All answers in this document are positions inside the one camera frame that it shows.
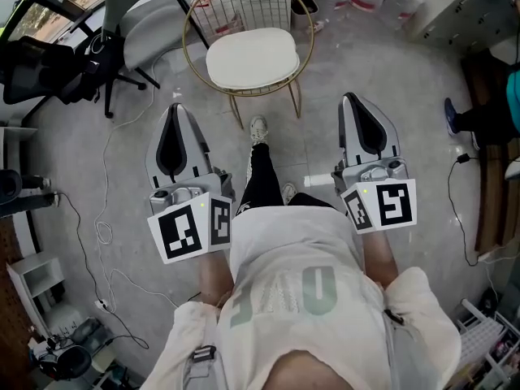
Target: chair leg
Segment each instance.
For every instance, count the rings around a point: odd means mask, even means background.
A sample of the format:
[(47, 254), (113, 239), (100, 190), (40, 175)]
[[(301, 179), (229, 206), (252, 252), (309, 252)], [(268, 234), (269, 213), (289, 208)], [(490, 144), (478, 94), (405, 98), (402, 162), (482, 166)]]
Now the chair leg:
[(123, 76), (121, 74), (117, 74), (115, 76), (115, 79), (124, 81), (124, 82), (128, 82), (129, 84), (137, 85), (137, 88), (140, 90), (146, 89), (146, 84), (144, 82), (139, 82), (139, 81), (133, 80), (132, 78), (128, 78), (127, 76)]
[(105, 117), (107, 117), (108, 119), (114, 117), (114, 113), (111, 113), (111, 98), (113, 85), (114, 80), (111, 78), (105, 84)]
[(301, 90), (300, 83), (298, 82), (298, 80), (294, 80), (294, 82), (296, 84), (297, 89), (298, 103), (296, 102), (296, 98), (294, 97), (293, 87), (290, 84), (288, 85), (288, 87), (289, 92), (291, 93), (292, 104), (294, 105), (294, 110), (296, 111), (296, 117), (299, 119), (301, 117)]
[(145, 80), (147, 80), (148, 82), (150, 82), (156, 89), (160, 89), (161, 88), (161, 85), (158, 84), (158, 82), (156, 80), (154, 80), (151, 76), (149, 76), (146, 72), (144, 72), (142, 69), (140, 68), (136, 68), (136, 72), (142, 76)]
[(241, 113), (238, 111), (238, 105), (236, 104), (236, 99), (234, 95), (229, 95), (229, 105), (231, 106), (231, 111), (233, 112), (236, 121), (238, 121), (238, 125), (242, 130), (244, 130), (244, 124), (242, 124)]

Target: person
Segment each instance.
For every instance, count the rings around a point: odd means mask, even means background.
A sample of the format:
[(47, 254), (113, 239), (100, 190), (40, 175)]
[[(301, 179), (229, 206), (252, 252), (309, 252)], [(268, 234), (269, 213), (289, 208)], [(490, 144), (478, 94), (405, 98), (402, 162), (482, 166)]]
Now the person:
[[(520, 14), (520, 0), (511, 1)], [(520, 137), (519, 94), (520, 71), (512, 71), (502, 96), (494, 97), (483, 106), (477, 106), (466, 113), (458, 114), (452, 100), (446, 98), (444, 114), (449, 134), (453, 136), (459, 132), (473, 132), (473, 141), (477, 149), (481, 143), (505, 145), (513, 138)]]
[(141, 389), (182, 389), (186, 362), (216, 316), (230, 390), (389, 389), (385, 309), (420, 332), (442, 388), (461, 339), (425, 273), (412, 267), (399, 274), (382, 232), (362, 236), (363, 272), (345, 214), (294, 185), (282, 189), (283, 198), (266, 120), (254, 117), (250, 131), (249, 182), (232, 221), (229, 265), (223, 252), (197, 258), (201, 301), (175, 311)]
[(0, 170), (0, 218), (18, 212), (58, 206), (59, 195), (46, 193), (20, 197), (22, 189), (49, 189), (50, 180), (41, 176), (22, 175), (12, 169)]

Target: teal object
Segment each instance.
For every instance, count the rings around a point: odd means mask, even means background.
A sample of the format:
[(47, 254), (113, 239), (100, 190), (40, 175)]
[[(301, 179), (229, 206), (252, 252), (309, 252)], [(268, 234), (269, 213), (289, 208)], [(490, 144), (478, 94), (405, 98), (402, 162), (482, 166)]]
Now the teal object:
[(507, 96), (514, 127), (520, 132), (520, 71), (509, 75), (505, 95)]

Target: white t-shirt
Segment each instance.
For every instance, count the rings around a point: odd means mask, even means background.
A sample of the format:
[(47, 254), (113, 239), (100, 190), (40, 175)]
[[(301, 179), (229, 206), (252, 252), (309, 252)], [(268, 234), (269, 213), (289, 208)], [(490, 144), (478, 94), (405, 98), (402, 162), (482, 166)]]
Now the white t-shirt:
[[(381, 291), (358, 265), (344, 215), (322, 207), (255, 208), (236, 217), (232, 230), (236, 285), (217, 326), (230, 390), (260, 390), (275, 361), (293, 350), (313, 354), (355, 390), (391, 388), (382, 318), (387, 307), (423, 334), (442, 374), (439, 388), (448, 382), (460, 336), (426, 275), (408, 269)], [(215, 311), (188, 302), (175, 312), (143, 390), (182, 388), (184, 362), (202, 344), (206, 316)]]

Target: white device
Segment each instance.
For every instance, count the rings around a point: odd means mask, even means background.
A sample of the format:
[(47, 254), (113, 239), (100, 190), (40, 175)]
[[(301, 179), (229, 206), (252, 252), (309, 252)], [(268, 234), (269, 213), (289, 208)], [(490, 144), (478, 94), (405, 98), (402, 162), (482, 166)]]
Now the white device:
[(357, 234), (417, 223), (415, 180), (357, 182), (341, 194)]
[(206, 192), (148, 218), (165, 264), (231, 247), (232, 199)]

